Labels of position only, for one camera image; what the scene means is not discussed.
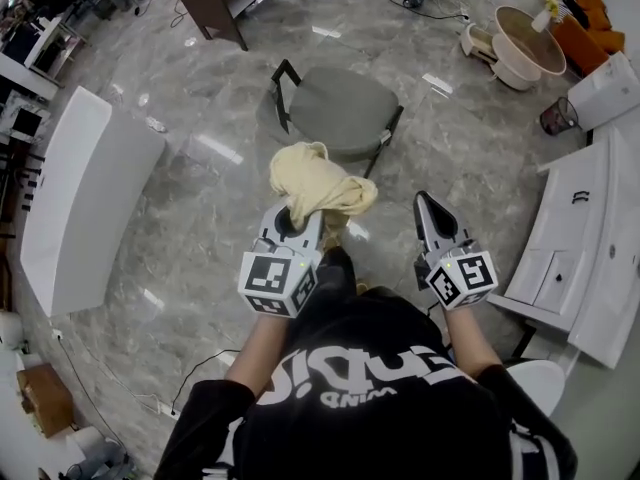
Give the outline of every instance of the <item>orange chair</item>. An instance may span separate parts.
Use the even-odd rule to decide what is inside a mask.
[[[583,75],[588,75],[609,58],[609,54],[624,52],[625,36],[611,30],[602,0],[576,0],[589,18],[589,30],[585,30],[573,16],[566,16],[562,23],[552,26],[565,56],[576,64]]]

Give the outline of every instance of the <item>white wall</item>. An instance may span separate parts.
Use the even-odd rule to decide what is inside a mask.
[[[627,56],[640,53],[640,0],[602,0],[614,30],[626,34]]]

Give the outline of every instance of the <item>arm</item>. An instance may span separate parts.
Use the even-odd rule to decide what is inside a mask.
[[[155,480],[196,480],[222,453],[229,423],[243,416],[280,361],[288,319],[261,316],[225,380],[198,382],[162,454]]]
[[[574,478],[577,457],[571,443],[502,366],[500,358],[482,334],[471,308],[445,311],[445,320],[458,367],[489,389],[519,425],[549,441],[558,462],[560,478]]]
[[[282,357],[289,319],[260,316],[225,379],[247,386],[258,396]]]
[[[470,307],[445,311],[456,363],[467,375],[476,378],[486,368],[502,364],[487,342]]]

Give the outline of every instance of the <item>cabinet handle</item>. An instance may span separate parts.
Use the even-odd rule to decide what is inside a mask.
[[[574,192],[571,204],[576,204],[576,201],[588,201],[589,195],[590,192],[586,190],[578,190],[577,192]]]

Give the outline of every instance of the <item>gray chair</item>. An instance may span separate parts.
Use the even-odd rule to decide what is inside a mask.
[[[296,85],[285,111],[280,78]],[[289,146],[293,124],[305,137],[327,146],[332,160],[356,162],[370,158],[368,178],[378,156],[391,142],[404,107],[398,97],[376,80],[340,68],[314,67],[300,78],[287,59],[271,77],[256,118],[275,140]]]

